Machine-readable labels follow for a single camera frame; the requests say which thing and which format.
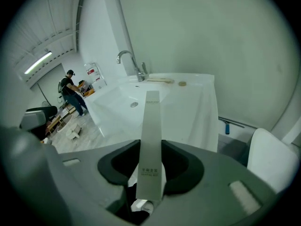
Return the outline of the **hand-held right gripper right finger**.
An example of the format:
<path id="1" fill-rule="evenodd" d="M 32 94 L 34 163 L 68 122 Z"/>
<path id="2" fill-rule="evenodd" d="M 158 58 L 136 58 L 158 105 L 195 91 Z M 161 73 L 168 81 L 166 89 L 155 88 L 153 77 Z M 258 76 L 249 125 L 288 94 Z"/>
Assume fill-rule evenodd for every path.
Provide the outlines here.
<path id="1" fill-rule="evenodd" d="M 148 226 L 253 226 L 278 195 L 245 166 L 223 154 L 162 141 L 167 182 Z"/>

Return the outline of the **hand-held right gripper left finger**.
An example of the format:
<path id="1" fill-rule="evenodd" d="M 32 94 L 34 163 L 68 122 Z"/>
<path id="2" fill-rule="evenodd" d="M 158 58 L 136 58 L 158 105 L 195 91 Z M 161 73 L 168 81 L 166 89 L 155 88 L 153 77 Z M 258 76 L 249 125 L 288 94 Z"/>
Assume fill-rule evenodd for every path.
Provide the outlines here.
<path id="1" fill-rule="evenodd" d="M 140 141 L 59 154 L 33 134 L 0 129 L 0 162 L 16 194 L 50 226 L 129 226 L 129 177 L 112 166 Z"/>

